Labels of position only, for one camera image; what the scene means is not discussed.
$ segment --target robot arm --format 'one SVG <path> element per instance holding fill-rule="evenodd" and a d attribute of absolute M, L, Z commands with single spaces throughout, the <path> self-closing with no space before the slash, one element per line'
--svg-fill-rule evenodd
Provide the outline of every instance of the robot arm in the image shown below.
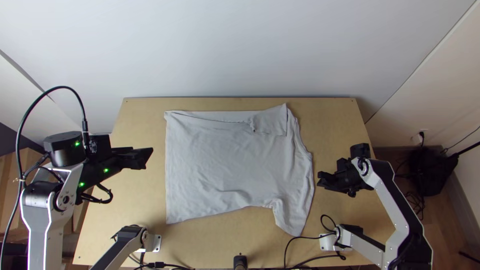
<path fill-rule="evenodd" d="M 432 269 L 432 248 L 425 239 L 422 223 L 394 182 L 392 166 L 387 161 L 371 159 L 355 151 L 365 147 L 369 147 L 368 144 L 352 146 L 352 157 L 339 159 L 335 174 L 319 172 L 317 186 L 350 197 L 355 197 L 361 189 L 375 190 L 395 232 L 383 244 L 364 235 L 359 226 L 340 224 L 334 229 L 336 234 L 319 240 L 322 250 L 355 249 L 381 269 Z"/>
<path fill-rule="evenodd" d="M 79 131 L 48 137 L 44 148 L 51 163 L 36 173 L 33 181 L 20 196 L 20 212 L 29 231 L 28 269 L 55 270 L 61 268 L 63 230 L 72 217 L 75 204 L 81 204 L 83 193 L 100 185 L 122 169 L 141 170 L 153 152 L 152 148 L 111 148 L 108 135 L 90 137 L 87 153 Z M 54 175 L 58 181 L 49 181 Z M 117 233 L 117 242 L 92 269 L 118 269 L 130 253 L 158 252 L 160 235 L 150 235 L 139 226 L 126 226 Z"/>

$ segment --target wooden table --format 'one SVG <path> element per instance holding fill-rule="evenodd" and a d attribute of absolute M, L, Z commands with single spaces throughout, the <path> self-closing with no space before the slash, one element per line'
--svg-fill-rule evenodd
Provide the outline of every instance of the wooden table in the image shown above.
<path fill-rule="evenodd" d="M 275 225 L 271 209 L 247 207 L 215 216 L 166 225 L 164 111 L 257 111 L 283 103 L 298 118 L 300 134 L 313 155 L 313 174 L 333 173 L 336 160 L 350 156 L 350 146 L 370 143 L 353 98 L 126 98 L 111 135 L 113 147 L 153 147 L 146 170 L 125 169 L 102 184 L 113 192 L 110 204 L 90 203 L 75 252 L 74 264 L 94 264 L 114 243 L 110 237 L 121 227 L 138 224 L 161 234 L 159 253 L 147 253 L 145 262 L 162 261 L 191 268 L 231 268 L 233 257 L 248 256 L 251 268 L 283 267 L 285 245 L 292 237 Z M 93 195 L 105 194 L 95 188 Z M 359 225 L 370 237 L 385 242 L 393 233 L 380 200 L 373 191 L 362 190 L 356 198 L 315 188 L 310 213 L 302 235 L 317 237 L 326 231 L 320 216 L 337 223 Z M 287 265 L 326 255 L 318 240 L 297 239 L 290 244 Z M 326 258 L 311 267 L 365 265 L 370 262 L 355 251 L 347 260 Z M 127 259 L 123 266 L 136 267 Z"/>

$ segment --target black cable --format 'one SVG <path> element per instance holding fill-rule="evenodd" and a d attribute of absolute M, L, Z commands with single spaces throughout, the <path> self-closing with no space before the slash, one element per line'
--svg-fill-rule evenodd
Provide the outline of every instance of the black cable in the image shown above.
<path fill-rule="evenodd" d="M 138 270 L 138 269 L 142 269 L 142 267 L 147 267 L 147 264 L 144 264 L 144 265 L 140 265 L 139 267 L 133 269 L 133 270 Z"/>
<path fill-rule="evenodd" d="M 113 195 L 113 193 L 112 193 L 112 190 L 111 190 L 111 189 L 107 189 L 106 187 L 104 187 L 104 186 L 103 186 L 102 184 L 100 184 L 100 183 L 98 183 L 96 186 L 97 186 L 100 190 L 102 190 L 102 191 L 104 191 L 105 193 L 107 193 L 109 198 L 106 199 L 106 200 L 103 200 L 103 199 L 96 198 L 96 197 L 94 197 L 94 196 L 92 196 L 92 195 L 90 195 L 90 194 L 87 194 L 87 193 L 82 193 L 82 194 L 80 194 L 80 198 L 81 198 L 82 200 L 89 201 L 89 202 L 95 203 L 95 204 L 104 204 L 104 205 L 109 204 L 109 203 L 112 201 L 112 199 L 114 198 L 114 195 Z"/>
<path fill-rule="evenodd" d="M 440 154 L 446 154 L 446 153 L 449 151 L 450 148 L 453 148 L 453 147 L 455 147 L 456 145 L 458 145 L 459 143 L 463 142 L 466 138 L 468 138 L 470 135 L 474 134 L 474 133 L 475 133 L 477 130 L 479 130 L 479 129 L 480 129 L 480 125 L 479 125 L 477 128 L 475 128 L 474 131 L 470 132 L 467 136 L 463 137 L 463 139 L 457 141 L 454 145 L 452 145 L 452 146 L 450 146 L 450 147 L 445 147 L 445 148 L 440 152 Z"/>
<path fill-rule="evenodd" d="M 13 206 L 13 211 L 11 212 L 10 218 L 8 219 L 8 223 L 6 224 L 5 228 L 5 235 L 3 236 L 3 242 L 1 243 L 1 251 L 0 251 L 0 269 L 2 269 L 3 262 L 4 262 L 4 249 L 7 245 L 7 236 L 9 234 L 10 226 L 12 226 L 12 221 L 14 220 L 15 212 L 17 212 L 17 208 L 19 207 L 20 202 L 20 194 L 22 193 L 23 183 L 21 181 L 18 182 L 18 192 L 17 192 L 17 200 L 15 201 L 15 205 Z"/>
<path fill-rule="evenodd" d="M 319 260 L 319 259 L 325 259 L 325 258 L 332 258 L 332 257 L 339 257 L 343 261 L 345 261 L 347 259 L 347 257 L 343 256 L 342 254 L 340 254 L 339 251 L 337 251 L 335 255 L 323 255 L 323 256 L 313 257 L 313 258 L 310 258 L 308 260 L 302 261 L 300 263 L 297 263 L 293 268 L 299 268 L 299 267 L 303 266 L 304 264 L 309 263 L 311 261 L 315 261 L 315 260 Z"/>
<path fill-rule="evenodd" d="M 288 243 L 286 244 L 285 246 L 285 252 L 283 253 L 283 268 L 286 269 L 287 268 L 287 250 L 289 248 L 289 245 L 290 243 L 295 240 L 295 239 L 311 239 L 311 240 L 316 240 L 316 239 L 320 239 L 320 238 L 324 238 L 324 237 L 327 237 L 327 236 L 331 236 L 331 235 L 335 235 L 336 233 L 335 232 L 330 232 L 330 233 L 327 233 L 327 234 L 324 234 L 324 235 L 321 235 L 321 236 L 318 236 L 318 237 L 306 237 L 306 236 L 296 236 L 296 237 L 293 237 L 292 239 L 290 239 L 290 241 L 288 241 Z"/>
<path fill-rule="evenodd" d="M 165 265 L 165 266 L 169 266 L 169 267 L 175 267 L 175 268 L 183 269 L 183 270 L 191 270 L 190 268 L 183 267 L 183 266 L 177 265 L 177 264 L 168 264 L 168 263 L 165 263 L 164 265 Z"/>
<path fill-rule="evenodd" d="M 412 243 L 414 242 L 414 237 L 412 236 L 410 238 L 410 241 L 408 242 L 408 244 L 406 244 L 405 248 L 403 249 L 403 251 L 400 253 L 400 255 L 398 255 L 398 257 L 396 257 L 395 259 L 393 259 L 390 264 L 388 265 L 388 270 L 393 270 L 395 269 L 395 267 L 398 266 L 398 264 L 400 264 L 402 262 L 402 260 L 404 259 L 405 255 L 407 254 L 407 251 L 409 250 L 410 246 L 412 245 Z"/>
<path fill-rule="evenodd" d="M 87 118 L 85 116 L 84 104 L 82 103 L 82 99 L 80 99 L 79 94 L 77 92 L 75 92 L 75 90 L 73 90 L 72 88 L 70 88 L 68 86 L 53 87 L 53 88 L 43 92 L 39 97 L 37 97 L 37 99 L 35 99 L 35 101 L 26 110 L 25 114 L 23 115 L 23 118 L 20 121 L 20 125 L 18 126 L 18 131 L 16 132 L 16 138 L 15 138 L 15 154 L 16 154 L 16 163 L 17 163 L 17 166 L 18 166 L 18 180 L 19 180 L 18 194 L 17 194 L 17 197 L 16 197 L 15 206 L 13 207 L 13 211 L 11 212 L 10 219 L 8 220 L 8 223 L 7 223 L 7 226 L 6 226 L 6 229 L 5 229 L 5 234 L 3 235 L 3 241 L 2 241 L 3 244 L 2 244 L 1 250 L 0 250 L 0 269 L 2 268 L 3 262 L 4 262 L 4 247 L 6 246 L 6 243 L 7 243 L 7 237 L 9 235 L 9 229 L 10 229 L 10 226 L 12 225 L 12 221 L 14 219 L 15 213 L 17 212 L 17 208 L 19 207 L 19 200 L 20 200 L 20 195 L 22 194 L 22 188 L 25 187 L 25 178 L 24 178 L 24 173 L 23 173 L 23 170 L 22 170 L 22 161 L 20 159 L 20 138 L 22 136 L 22 130 L 24 129 L 24 125 L 25 125 L 25 122 L 26 122 L 27 118 L 29 117 L 30 113 L 35 108 L 35 106 L 45 96 L 47 96 L 51 92 L 53 92 L 55 90 L 58 90 L 58 89 L 68 89 L 68 90 L 72 91 L 73 94 L 75 94 L 75 96 L 78 100 L 78 103 L 80 104 L 80 107 L 81 107 L 83 142 L 84 142 L 84 146 L 87 146 L 89 128 L 88 128 Z"/>
<path fill-rule="evenodd" d="M 327 217 L 331 223 L 333 223 L 333 229 L 330 229 L 330 228 L 327 228 L 327 226 L 325 226 L 324 224 L 324 218 Z M 320 216 L 320 223 L 321 225 L 323 226 L 323 228 L 329 232 L 335 232 L 334 229 L 337 227 L 337 224 L 335 224 L 335 221 L 329 216 L 329 215 L 326 215 L 326 214 L 323 214 Z"/>
<path fill-rule="evenodd" d="M 58 89 L 67 89 L 70 90 L 78 100 L 78 103 L 81 108 L 81 115 L 82 115 L 82 132 L 83 135 L 87 136 L 87 138 L 83 138 L 84 140 L 84 146 L 87 146 L 87 142 L 85 142 L 85 139 L 88 139 L 88 124 L 87 124 L 87 117 L 85 116 L 85 108 L 84 104 L 82 102 L 82 99 L 80 98 L 79 94 L 73 90 L 72 88 L 68 86 L 56 86 L 51 89 L 48 89 L 47 91 L 43 92 L 39 97 L 35 99 L 35 101 L 30 105 L 30 107 L 26 110 L 25 114 L 23 115 L 23 118 L 20 121 L 20 125 L 18 126 L 18 131 L 16 133 L 16 139 L 15 139 L 15 152 L 16 152 L 16 163 L 18 164 L 18 178 L 23 180 L 23 171 L 22 171 L 22 161 L 20 160 L 20 138 L 22 136 L 22 130 L 24 129 L 25 122 L 27 118 L 29 117 L 30 113 L 32 110 L 35 108 L 35 106 L 48 94 L 52 93 L 53 91 L 56 91 Z"/>
<path fill-rule="evenodd" d="M 42 166 L 38 166 L 37 169 L 42 169 L 42 170 L 45 170 L 45 171 L 49 172 L 51 175 L 53 175 L 53 176 L 56 178 L 56 180 L 57 180 L 59 183 L 63 183 L 63 182 L 64 182 L 64 180 L 63 180 L 58 174 L 56 174 L 53 170 L 51 170 L 51 169 L 48 169 L 48 168 L 45 168 L 45 167 L 42 167 Z"/>
<path fill-rule="evenodd" d="M 420 145 L 420 148 L 423 148 L 424 147 L 424 142 L 425 142 L 425 133 L 423 131 L 420 131 L 418 133 L 421 137 L 421 145 Z"/>
<path fill-rule="evenodd" d="M 47 158 L 49 157 L 49 153 L 45 153 L 41 156 L 41 158 L 39 160 L 37 160 L 37 162 L 35 162 L 35 164 L 33 164 L 32 167 L 30 167 L 28 170 L 26 170 L 24 173 L 23 173 L 23 177 L 25 179 L 27 179 L 27 177 L 29 176 L 29 174 L 35 170 L 38 166 L 42 165 L 42 163 L 47 160 Z"/>
<path fill-rule="evenodd" d="M 140 253 L 140 269 L 144 268 L 142 266 L 144 264 L 144 257 L 145 257 L 145 252 Z"/>
<path fill-rule="evenodd" d="M 417 195 L 411 191 L 405 193 L 405 199 L 412 205 L 412 209 L 415 214 L 419 215 L 419 220 L 424 220 L 424 209 L 426 208 L 425 205 L 425 198 L 421 195 Z"/>

